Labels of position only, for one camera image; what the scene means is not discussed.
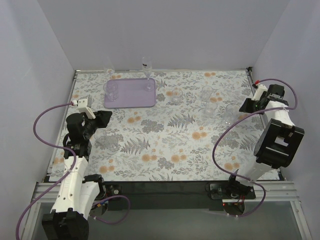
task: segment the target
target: lavender tray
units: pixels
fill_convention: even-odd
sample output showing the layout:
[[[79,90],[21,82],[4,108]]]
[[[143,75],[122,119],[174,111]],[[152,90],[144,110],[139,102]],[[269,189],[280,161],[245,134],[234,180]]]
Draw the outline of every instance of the lavender tray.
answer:
[[[156,81],[153,78],[149,80],[153,85],[152,91],[145,90],[148,83],[146,78],[112,80],[118,84],[119,97],[115,101],[110,101],[104,96],[104,107],[107,109],[153,107],[156,104]]]

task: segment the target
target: table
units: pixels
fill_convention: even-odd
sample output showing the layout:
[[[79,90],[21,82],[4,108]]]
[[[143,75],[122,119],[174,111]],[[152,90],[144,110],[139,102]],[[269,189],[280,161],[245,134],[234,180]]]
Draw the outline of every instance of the table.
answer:
[[[143,78],[142,72],[126,71],[112,75],[112,79]],[[108,136],[118,139],[118,151],[107,149],[91,138],[92,150],[85,175],[99,173],[105,181],[198,181],[227,180],[228,175],[216,168],[212,149],[226,130],[222,124],[225,107],[230,103],[242,105],[252,97],[246,72],[239,71],[155,71],[156,105],[150,108],[118,108],[105,129]],[[94,111],[103,106],[104,73],[80,73],[77,76],[72,100],[92,97]],[[203,115],[205,102],[200,99],[203,86],[214,89],[210,101],[218,108],[213,118]],[[172,90],[183,91],[182,102],[170,102]],[[76,113],[70,106],[67,116]],[[263,132],[259,116],[246,119],[220,142],[217,162],[226,170],[235,171],[255,159],[253,149]],[[68,133],[64,124],[59,137],[62,146]],[[55,152],[50,181],[63,174],[63,151]],[[261,180],[278,180],[276,170],[264,174]]]

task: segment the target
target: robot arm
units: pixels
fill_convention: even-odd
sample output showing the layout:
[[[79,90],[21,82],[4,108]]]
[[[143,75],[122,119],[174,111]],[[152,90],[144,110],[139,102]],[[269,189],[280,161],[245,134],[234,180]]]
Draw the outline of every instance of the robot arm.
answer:
[[[230,192],[233,196],[247,195],[252,182],[258,180],[263,174],[280,167],[290,165],[302,141],[305,131],[294,125],[285,109],[288,103],[283,100],[285,90],[283,86],[274,84],[266,88],[259,84],[253,98],[247,98],[240,108],[240,112],[253,113],[263,109],[283,108],[281,110],[267,111],[265,115],[268,124],[258,140],[253,154],[256,159],[237,173],[251,179],[248,181],[241,177],[229,178]]]
[[[90,138],[99,128],[106,128],[112,112],[90,109],[91,98],[73,101],[80,113],[66,118],[68,134],[63,146],[73,149],[76,162],[70,171],[74,156],[64,151],[63,174],[58,196],[49,214],[42,217],[42,226],[48,240],[87,240],[89,235],[88,216],[95,200],[105,197],[104,179],[99,174],[84,176],[91,153]]]

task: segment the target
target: champagne flute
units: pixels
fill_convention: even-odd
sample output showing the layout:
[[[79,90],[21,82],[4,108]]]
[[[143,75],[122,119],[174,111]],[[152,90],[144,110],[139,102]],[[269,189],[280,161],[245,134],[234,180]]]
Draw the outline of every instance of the champagne flute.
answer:
[[[151,57],[144,56],[142,58],[142,70],[147,78],[147,84],[145,86],[145,90],[152,91],[154,89],[154,85],[151,84],[150,76],[152,73],[152,63],[151,63]]]
[[[109,81],[111,78],[111,75],[115,73],[115,67],[110,61],[110,58],[106,56],[102,60],[103,64],[103,72],[105,73],[106,80]]]

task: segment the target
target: white wall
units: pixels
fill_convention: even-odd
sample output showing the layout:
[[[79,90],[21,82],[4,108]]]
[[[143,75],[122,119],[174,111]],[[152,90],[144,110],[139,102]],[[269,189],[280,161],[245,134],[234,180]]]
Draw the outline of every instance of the white wall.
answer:
[[[0,0],[0,239],[15,228],[53,151],[33,136],[43,110],[67,101],[74,70],[36,0]],[[63,109],[39,134],[55,142]]]
[[[279,78],[293,86],[293,122],[305,130],[284,175],[294,180],[314,240],[320,239],[320,1],[291,0],[253,68],[257,79]],[[294,104],[287,90],[289,104]]]
[[[253,66],[289,0],[38,0],[74,69]]]

